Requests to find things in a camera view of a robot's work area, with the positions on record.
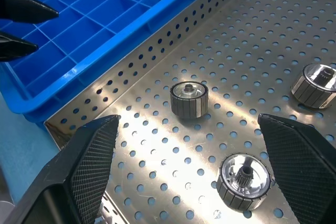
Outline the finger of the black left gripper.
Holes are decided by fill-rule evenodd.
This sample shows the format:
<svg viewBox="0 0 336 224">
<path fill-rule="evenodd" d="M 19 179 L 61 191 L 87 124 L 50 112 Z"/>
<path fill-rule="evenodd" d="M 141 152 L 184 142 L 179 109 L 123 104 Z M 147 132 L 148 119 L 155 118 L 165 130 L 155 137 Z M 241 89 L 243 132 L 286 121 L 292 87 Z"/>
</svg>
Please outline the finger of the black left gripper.
<svg viewBox="0 0 336 224">
<path fill-rule="evenodd" d="M 1 32 L 1 62 L 9 62 L 26 57 L 37 50 L 37 44 Z"/>
<path fill-rule="evenodd" d="M 58 11 L 39 0 L 1 0 L 1 19 L 39 24 L 58 16 Z"/>
</svg>

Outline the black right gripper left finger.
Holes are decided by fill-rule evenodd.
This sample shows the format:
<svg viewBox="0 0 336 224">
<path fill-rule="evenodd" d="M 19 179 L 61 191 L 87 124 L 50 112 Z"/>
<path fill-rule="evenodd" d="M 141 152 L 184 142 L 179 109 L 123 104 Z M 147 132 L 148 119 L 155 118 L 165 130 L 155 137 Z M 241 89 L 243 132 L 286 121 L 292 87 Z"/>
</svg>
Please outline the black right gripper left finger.
<svg viewBox="0 0 336 224">
<path fill-rule="evenodd" d="M 110 177 L 119 118 L 76 130 L 39 172 L 5 223 L 94 223 Z"/>
</svg>

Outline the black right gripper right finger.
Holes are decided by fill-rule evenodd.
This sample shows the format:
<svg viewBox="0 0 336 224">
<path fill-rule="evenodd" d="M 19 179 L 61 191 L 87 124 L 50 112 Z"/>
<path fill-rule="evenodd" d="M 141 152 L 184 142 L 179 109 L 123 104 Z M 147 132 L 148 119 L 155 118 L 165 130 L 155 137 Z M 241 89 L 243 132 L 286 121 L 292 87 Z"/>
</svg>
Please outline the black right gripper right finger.
<svg viewBox="0 0 336 224">
<path fill-rule="evenodd" d="M 335 223 L 335 148 L 314 127 L 260 114 L 276 183 L 299 223 Z"/>
</svg>

